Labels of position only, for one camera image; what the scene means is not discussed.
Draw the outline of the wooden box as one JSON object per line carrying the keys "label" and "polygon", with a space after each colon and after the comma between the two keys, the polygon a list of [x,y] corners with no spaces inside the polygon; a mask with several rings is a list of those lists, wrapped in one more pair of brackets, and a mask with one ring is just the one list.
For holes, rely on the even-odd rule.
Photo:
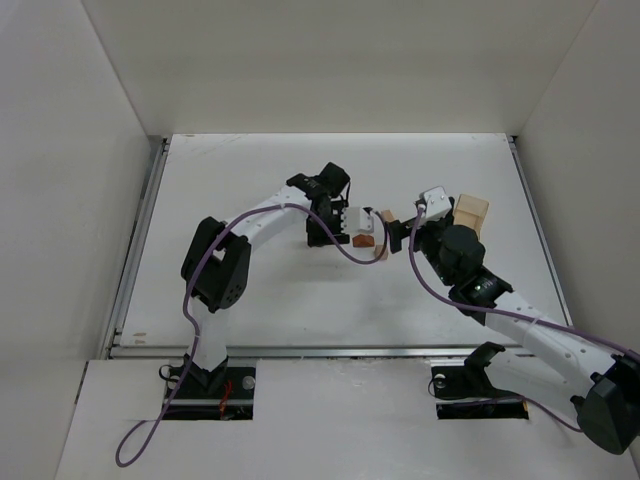
{"label": "wooden box", "polygon": [[487,200],[460,194],[453,211],[453,223],[473,230],[480,238],[488,210],[489,202]]}

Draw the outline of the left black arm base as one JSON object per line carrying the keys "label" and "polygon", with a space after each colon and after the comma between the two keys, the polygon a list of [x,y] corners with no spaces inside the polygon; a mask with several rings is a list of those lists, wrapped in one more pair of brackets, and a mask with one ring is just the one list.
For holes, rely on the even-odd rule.
{"label": "left black arm base", "polygon": [[246,421],[253,419],[257,383],[255,364],[224,361],[213,372],[201,371],[202,385],[189,373],[163,420]]}

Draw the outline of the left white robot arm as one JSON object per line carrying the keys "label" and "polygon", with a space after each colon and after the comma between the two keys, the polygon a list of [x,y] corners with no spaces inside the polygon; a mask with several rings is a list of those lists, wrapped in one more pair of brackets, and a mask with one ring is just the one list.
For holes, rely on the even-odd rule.
{"label": "left white robot arm", "polygon": [[393,238],[389,223],[379,210],[350,206],[350,184],[350,176],[329,163],[318,175],[294,175],[268,199],[232,219],[209,216],[199,223],[181,267],[186,282],[182,313],[192,324],[194,337],[184,355],[180,382],[187,381],[205,394],[220,388],[228,364],[226,326],[221,321],[208,325],[205,318],[241,298],[252,253],[285,229],[303,222],[310,247],[334,245],[350,261],[371,265],[383,255],[364,260],[343,246],[352,233],[374,232],[379,221],[383,251],[389,251]]}

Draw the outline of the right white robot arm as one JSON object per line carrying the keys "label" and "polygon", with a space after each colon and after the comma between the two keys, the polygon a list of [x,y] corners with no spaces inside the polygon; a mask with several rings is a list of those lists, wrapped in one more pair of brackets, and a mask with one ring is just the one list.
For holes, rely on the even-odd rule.
{"label": "right white robot arm", "polygon": [[612,341],[553,322],[484,265],[475,231],[447,213],[398,224],[392,242],[409,242],[409,262],[423,254],[449,289],[437,300],[515,342],[530,359],[494,342],[477,347],[459,367],[436,372],[435,395],[467,409],[526,401],[557,411],[601,449],[624,453],[639,435],[639,355]]}

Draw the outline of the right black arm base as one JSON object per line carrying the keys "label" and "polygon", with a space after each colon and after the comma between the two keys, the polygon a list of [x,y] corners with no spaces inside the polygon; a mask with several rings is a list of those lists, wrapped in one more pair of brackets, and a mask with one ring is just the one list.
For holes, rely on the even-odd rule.
{"label": "right black arm base", "polygon": [[486,373],[491,361],[506,351],[486,342],[461,364],[433,364],[428,388],[437,400],[439,420],[528,420],[526,401],[515,392],[493,386]]}

